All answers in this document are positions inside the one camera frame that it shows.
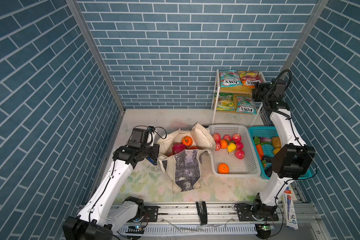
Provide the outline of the orange Fox's candy bag top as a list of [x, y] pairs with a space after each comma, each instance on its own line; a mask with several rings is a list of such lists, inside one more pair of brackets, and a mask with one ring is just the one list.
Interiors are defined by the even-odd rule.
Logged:
[[255, 84], [263, 82], [263, 79], [258, 71], [239, 71], [240, 80], [243, 86], [248, 88], [255, 88]]

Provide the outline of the pink dragon fruit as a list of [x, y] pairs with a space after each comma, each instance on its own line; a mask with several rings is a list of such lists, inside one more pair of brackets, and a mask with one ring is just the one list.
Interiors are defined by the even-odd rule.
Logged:
[[174, 143], [173, 146], [172, 146], [172, 152], [174, 155], [184, 151], [184, 150], [187, 150], [188, 147], [182, 143]]

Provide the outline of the cream canvas tote bag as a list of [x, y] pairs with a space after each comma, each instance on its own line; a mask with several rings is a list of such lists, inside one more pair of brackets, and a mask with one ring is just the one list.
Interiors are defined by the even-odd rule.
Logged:
[[[173, 144], [182, 143], [184, 136], [190, 136], [193, 139], [192, 146], [197, 146], [198, 150], [187, 149], [174, 155]], [[159, 139], [157, 144], [160, 145], [158, 165], [172, 180], [173, 192], [199, 189], [202, 178], [202, 155], [210, 156], [216, 148], [210, 131], [196, 123], [190, 131], [179, 129], [167, 135], [165, 139]]]

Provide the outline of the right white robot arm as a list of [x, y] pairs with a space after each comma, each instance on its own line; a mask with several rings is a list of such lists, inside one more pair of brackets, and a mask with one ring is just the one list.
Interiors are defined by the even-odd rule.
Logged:
[[305, 175], [315, 156], [315, 149], [308, 146], [295, 127], [290, 108], [283, 96], [288, 84], [274, 79], [257, 84], [253, 93], [261, 100], [265, 111], [276, 127], [281, 149], [272, 157], [272, 174], [265, 188], [256, 195], [252, 204], [237, 204], [234, 209], [241, 222], [278, 220], [277, 203], [287, 186]]

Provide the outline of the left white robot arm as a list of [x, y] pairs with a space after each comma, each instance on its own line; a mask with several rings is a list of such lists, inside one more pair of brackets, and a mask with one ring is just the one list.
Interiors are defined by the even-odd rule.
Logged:
[[65, 220], [63, 232], [67, 240], [111, 240], [115, 238], [115, 232], [128, 222], [136, 223], [136, 229], [144, 231], [149, 214], [142, 199], [128, 197], [112, 215], [109, 212], [137, 163], [143, 160], [157, 163], [160, 149], [155, 143], [157, 136], [153, 126], [133, 128], [127, 143], [114, 151], [107, 176], [88, 203], [75, 217]]

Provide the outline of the green Fox's candy bag lower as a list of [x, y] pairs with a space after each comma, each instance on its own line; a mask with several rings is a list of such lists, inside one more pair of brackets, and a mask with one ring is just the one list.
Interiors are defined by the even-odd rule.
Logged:
[[237, 108], [236, 113], [256, 115], [257, 109], [255, 101], [252, 98], [239, 96], [236, 97]]

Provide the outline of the green fox's candy bag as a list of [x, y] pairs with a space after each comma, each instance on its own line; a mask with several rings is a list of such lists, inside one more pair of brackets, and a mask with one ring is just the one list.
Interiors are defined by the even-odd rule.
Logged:
[[219, 73], [221, 88], [242, 86], [239, 72], [236, 70], [225, 70]]
[[236, 97], [237, 108], [236, 113], [256, 115], [257, 109], [255, 101], [252, 98], [239, 96]]

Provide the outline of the green yellow candy bag lower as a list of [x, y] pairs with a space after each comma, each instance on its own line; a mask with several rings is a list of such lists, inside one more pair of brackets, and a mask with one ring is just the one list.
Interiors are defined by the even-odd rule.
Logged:
[[221, 93], [217, 100], [217, 111], [230, 112], [235, 109], [233, 94]]

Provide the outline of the blue black stapler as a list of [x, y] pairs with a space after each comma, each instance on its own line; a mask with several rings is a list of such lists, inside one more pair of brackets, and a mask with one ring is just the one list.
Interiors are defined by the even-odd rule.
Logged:
[[146, 158], [151, 164], [153, 164], [154, 166], [157, 165], [157, 159], [153, 159], [153, 158]]

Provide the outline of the purple eggplant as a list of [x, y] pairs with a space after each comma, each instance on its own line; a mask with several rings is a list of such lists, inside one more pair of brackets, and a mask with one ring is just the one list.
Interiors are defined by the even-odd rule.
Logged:
[[272, 140], [270, 138], [266, 138], [266, 137], [259, 137], [260, 139], [260, 142], [263, 143], [263, 142], [271, 142]]

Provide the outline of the green leafy vegetable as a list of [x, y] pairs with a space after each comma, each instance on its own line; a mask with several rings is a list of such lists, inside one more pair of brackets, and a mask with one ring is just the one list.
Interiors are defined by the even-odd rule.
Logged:
[[254, 137], [254, 143], [255, 143], [256, 146], [259, 145], [261, 143], [260, 138], [259, 137]]

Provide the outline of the yellow corn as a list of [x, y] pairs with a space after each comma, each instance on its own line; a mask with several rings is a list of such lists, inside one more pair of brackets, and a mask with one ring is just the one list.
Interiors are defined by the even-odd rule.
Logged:
[[276, 155], [281, 149], [280, 148], [276, 148], [273, 150], [273, 154]]

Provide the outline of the dark cucumber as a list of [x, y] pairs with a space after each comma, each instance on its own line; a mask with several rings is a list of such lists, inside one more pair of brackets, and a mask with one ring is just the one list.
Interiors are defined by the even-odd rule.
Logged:
[[271, 163], [271, 162], [272, 162], [272, 159], [273, 159], [273, 157], [263, 156], [262, 162], [265, 161], [266, 163]]

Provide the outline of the white plastic basket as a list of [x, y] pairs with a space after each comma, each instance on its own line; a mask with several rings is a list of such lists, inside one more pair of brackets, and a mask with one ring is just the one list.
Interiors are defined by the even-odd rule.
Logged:
[[[239, 134], [241, 142], [244, 144], [244, 158], [242, 160], [236, 158], [234, 153], [228, 153], [227, 150], [214, 151], [211, 155], [211, 163], [213, 173], [218, 177], [232, 178], [252, 178], [261, 174], [261, 166], [259, 164], [257, 151], [253, 147], [253, 141], [250, 137], [248, 129], [243, 125], [219, 124], [210, 125], [208, 127], [211, 134], [220, 134], [232, 136]], [[220, 164], [226, 164], [229, 167], [227, 174], [220, 174], [218, 167]]]

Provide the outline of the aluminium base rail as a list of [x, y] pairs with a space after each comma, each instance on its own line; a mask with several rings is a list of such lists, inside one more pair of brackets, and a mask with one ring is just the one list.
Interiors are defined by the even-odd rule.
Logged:
[[255, 211], [249, 203], [146, 203], [142, 217], [129, 220], [115, 234], [129, 239], [244, 235], [283, 237], [320, 234], [321, 219], [306, 203], [280, 203], [275, 213]]

